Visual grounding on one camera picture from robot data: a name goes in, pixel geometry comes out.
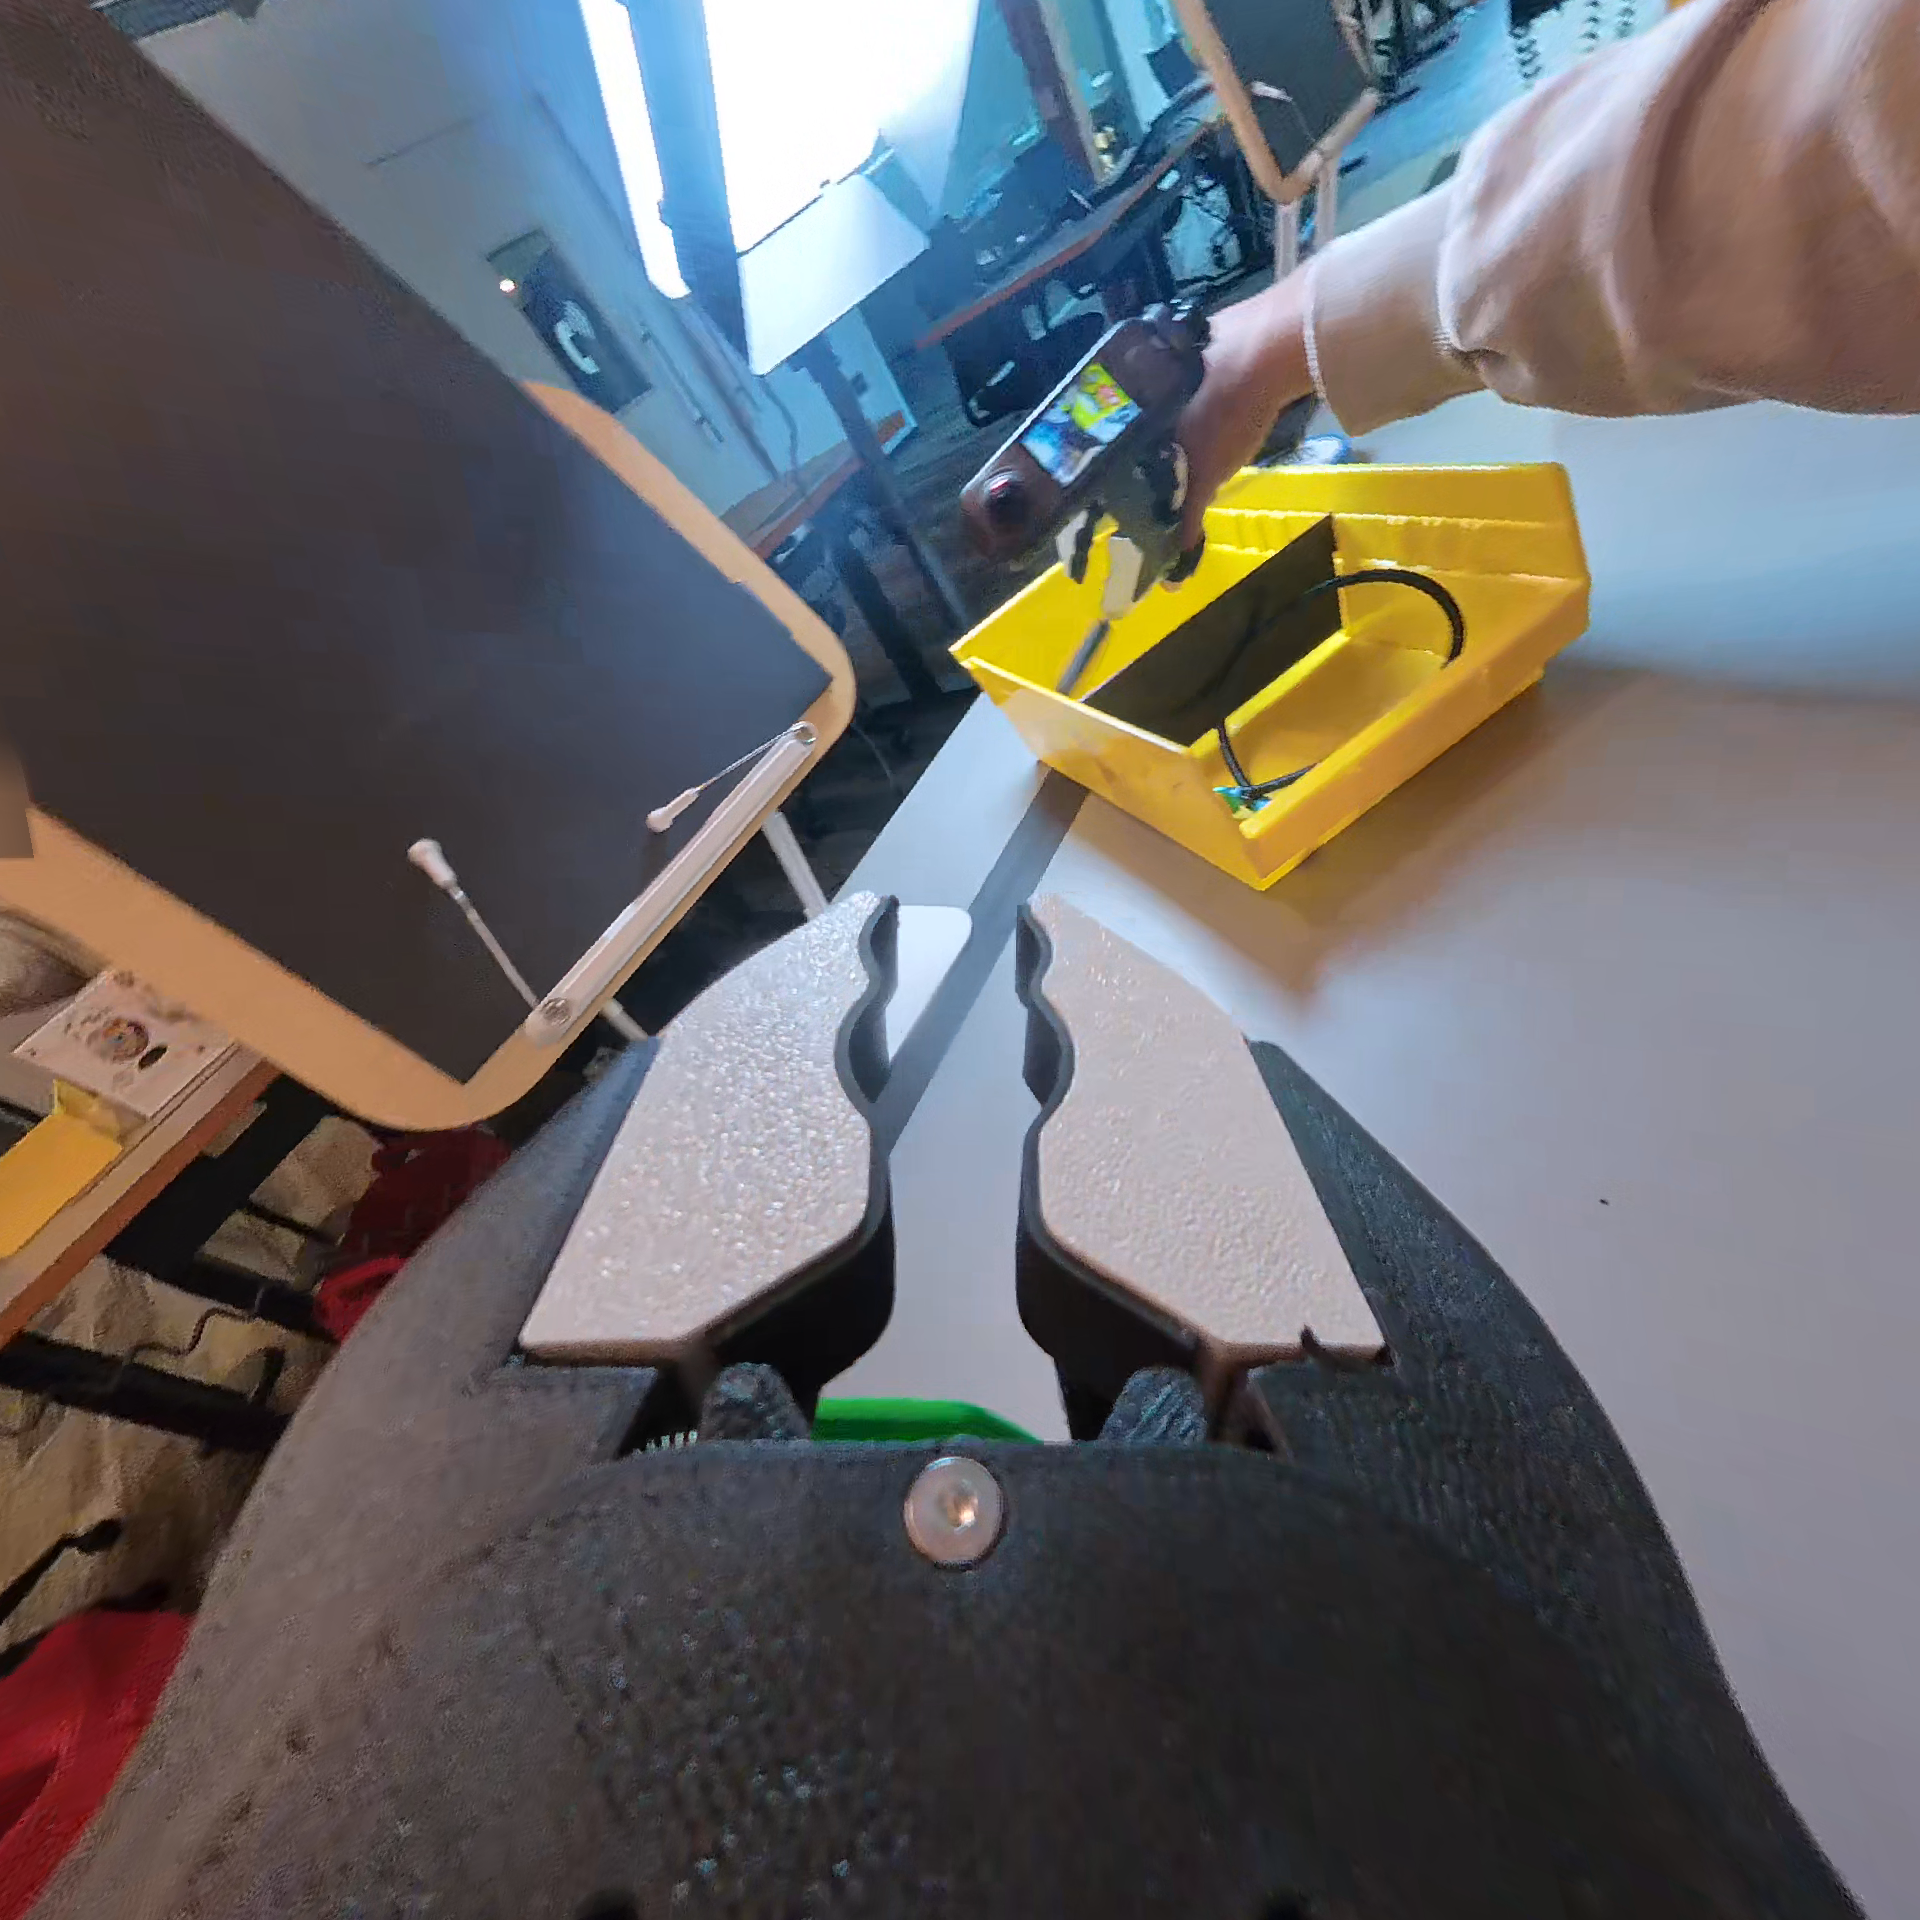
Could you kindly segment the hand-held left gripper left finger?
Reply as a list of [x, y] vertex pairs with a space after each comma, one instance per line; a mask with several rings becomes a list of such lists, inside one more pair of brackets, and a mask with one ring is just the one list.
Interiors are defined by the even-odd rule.
[[899, 901], [854, 893], [664, 1031], [519, 1329], [529, 1360], [654, 1367], [691, 1395], [756, 1360], [816, 1395], [879, 1341], [896, 923]]

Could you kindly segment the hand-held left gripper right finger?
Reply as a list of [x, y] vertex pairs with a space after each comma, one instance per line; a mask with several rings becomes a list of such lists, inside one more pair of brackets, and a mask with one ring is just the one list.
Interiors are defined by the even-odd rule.
[[1017, 911], [1016, 1302], [1066, 1401], [1144, 1368], [1227, 1401], [1275, 1363], [1378, 1364], [1387, 1334], [1238, 1022], [1062, 895]]

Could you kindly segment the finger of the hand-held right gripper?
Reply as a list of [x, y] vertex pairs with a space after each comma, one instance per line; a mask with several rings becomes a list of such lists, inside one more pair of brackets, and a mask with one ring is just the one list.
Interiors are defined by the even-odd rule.
[[1058, 532], [1058, 557], [1075, 584], [1089, 579], [1100, 548], [1106, 557], [1089, 636], [1075, 646], [1058, 676], [1058, 693], [1075, 695], [1113, 624], [1126, 616], [1167, 568], [1167, 531], [1159, 526], [1116, 527], [1102, 534], [1097, 517], [1073, 517]]

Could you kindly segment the black HDMI cable green plug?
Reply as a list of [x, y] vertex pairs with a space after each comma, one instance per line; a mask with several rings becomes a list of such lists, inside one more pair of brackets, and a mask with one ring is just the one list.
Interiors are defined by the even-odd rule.
[[[1447, 621], [1447, 651], [1446, 665], [1457, 663], [1468, 645], [1468, 616], [1451, 595], [1438, 579], [1416, 566], [1401, 565], [1369, 565], [1355, 566], [1350, 571], [1334, 571], [1324, 581], [1310, 583], [1308, 588], [1299, 589], [1297, 601], [1300, 606], [1324, 598], [1324, 597], [1339, 597], [1343, 592], [1354, 592], [1359, 588], [1400, 588], [1409, 592], [1417, 592], [1426, 603], [1438, 608], [1442, 620]], [[1211, 792], [1222, 799], [1232, 815], [1246, 819], [1259, 813], [1275, 796], [1290, 791], [1291, 785], [1300, 784], [1310, 775], [1320, 769], [1316, 760], [1305, 766], [1297, 766], [1282, 775], [1256, 779], [1248, 775], [1241, 757], [1238, 755], [1232, 724], [1227, 716], [1218, 716], [1215, 723], [1215, 742], [1222, 757], [1223, 773], [1227, 779], [1223, 784], [1215, 784]]]

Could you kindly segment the yellow plastic bin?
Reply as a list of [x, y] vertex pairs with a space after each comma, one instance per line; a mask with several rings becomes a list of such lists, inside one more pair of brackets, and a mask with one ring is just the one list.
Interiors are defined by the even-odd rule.
[[[1227, 779], [1215, 733], [1179, 749], [1079, 696], [1321, 517], [1335, 521], [1337, 571], [1401, 565], [1450, 588], [1468, 645], [1446, 665], [1450, 625], [1417, 592], [1343, 592], [1337, 632], [1230, 718], [1250, 777], [1310, 760], [1320, 769], [1238, 819], [1211, 792]], [[1153, 588], [1111, 625], [1075, 695], [1062, 695], [1058, 676], [1092, 625], [1104, 560], [1097, 548], [1083, 583], [1052, 565], [952, 656], [1050, 769], [1257, 892], [1518, 700], [1587, 631], [1591, 609], [1558, 463], [1244, 471], [1207, 512], [1192, 579]]]

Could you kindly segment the person's right forearm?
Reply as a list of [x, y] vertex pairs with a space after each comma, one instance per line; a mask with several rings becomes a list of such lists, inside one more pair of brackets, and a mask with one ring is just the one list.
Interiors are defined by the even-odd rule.
[[1354, 433], [1476, 391], [1570, 416], [1919, 411], [1919, 4], [1687, 4], [1512, 102], [1305, 275]]

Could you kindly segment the person's right hand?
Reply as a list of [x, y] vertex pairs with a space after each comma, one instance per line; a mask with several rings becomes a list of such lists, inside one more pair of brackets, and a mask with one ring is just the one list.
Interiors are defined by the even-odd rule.
[[1211, 318], [1203, 384], [1172, 431], [1186, 461], [1179, 560], [1204, 542], [1217, 493], [1257, 460], [1282, 416], [1316, 404], [1310, 289], [1310, 270], [1300, 268]]

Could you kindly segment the black bin divider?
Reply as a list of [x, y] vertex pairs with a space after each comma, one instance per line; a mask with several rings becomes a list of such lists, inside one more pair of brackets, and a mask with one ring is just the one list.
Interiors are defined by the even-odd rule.
[[1335, 576], [1335, 521], [1321, 517], [1079, 700], [1172, 747], [1198, 747], [1337, 632]]

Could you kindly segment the white tipped pin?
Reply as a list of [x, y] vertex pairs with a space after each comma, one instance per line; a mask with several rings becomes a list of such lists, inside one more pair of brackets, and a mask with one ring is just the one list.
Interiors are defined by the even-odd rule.
[[748, 788], [756, 788], [756, 782], [779, 784], [793, 766], [804, 766], [816, 744], [816, 726], [799, 723], [764, 740], [755, 751], [742, 755], [706, 779], [681, 788], [673, 799], [652, 807], [646, 815], [646, 827], [650, 833], [673, 832], [687, 813], [691, 813], [704, 797], [708, 797], [708, 792], [714, 792], [714, 788], [720, 785], [746, 784]]
[[487, 957], [494, 963], [497, 972], [505, 975], [512, 985], [522, 1004], [529, 1008], [532, 1016], [544, 1015], [544, 997], [532, 990], [529, 977], [516, 969], [515, 959], [508, 955], [500, 940], [494, 934], [491, 925], [479, 911], [475, 902], [470, 899], [459, 873], [450, 865], [447, 849], [439, 839], [422, 837], [407, 848], [407, 861], [426, 875], [435, 889], [454, 902], [459, 911], [473, 937], [486, 945]]

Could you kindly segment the black panel with wooden rim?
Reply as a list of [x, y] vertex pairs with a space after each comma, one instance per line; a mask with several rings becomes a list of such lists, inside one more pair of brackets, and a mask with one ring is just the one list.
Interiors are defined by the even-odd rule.
[[367, 1119], [494, 1115], [844, 733], [849, 653], [90, 7], [6, 4], [2, 60], [6, 911]]
[[1378, 107], [1362, 4], [1175, 1], [1172, 14], [1257, 188], [1284, 208], [1334, 179]]

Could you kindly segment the bright softbox light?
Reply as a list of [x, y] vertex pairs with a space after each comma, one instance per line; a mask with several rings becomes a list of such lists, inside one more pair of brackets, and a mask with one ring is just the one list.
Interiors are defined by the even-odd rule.
[[977, 1], [582, 1], [640, 263], [764, 376], [928, 249]]

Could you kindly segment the wooden beam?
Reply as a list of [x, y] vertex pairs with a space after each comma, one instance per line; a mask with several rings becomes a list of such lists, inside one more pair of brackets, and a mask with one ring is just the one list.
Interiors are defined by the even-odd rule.
[[186, 1167], [233, 1129], [280, 1078], [272, 1062], [232, 1051], [192, 1089], [159, 1115], [84, 1191], [2, 1259], [2, 1339], [11, 1341], [66, 1284], [134, 1222]]

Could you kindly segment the white paper label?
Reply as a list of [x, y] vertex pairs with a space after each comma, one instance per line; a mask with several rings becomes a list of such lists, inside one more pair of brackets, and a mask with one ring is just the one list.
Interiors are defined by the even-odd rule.
[[97, 974], [11, 1047], [19, 1062], [136, 1119], [170, 1113], [232, 1054], [217, 1023], [126, 969]]

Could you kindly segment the red chair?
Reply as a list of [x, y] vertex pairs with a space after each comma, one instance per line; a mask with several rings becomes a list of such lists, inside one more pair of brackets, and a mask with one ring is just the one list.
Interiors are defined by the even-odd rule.
[[102, 1607], [60, 1620], [2, 1678], [2, 1916], [38, 1903], [146, 1735], [195, 1619]]

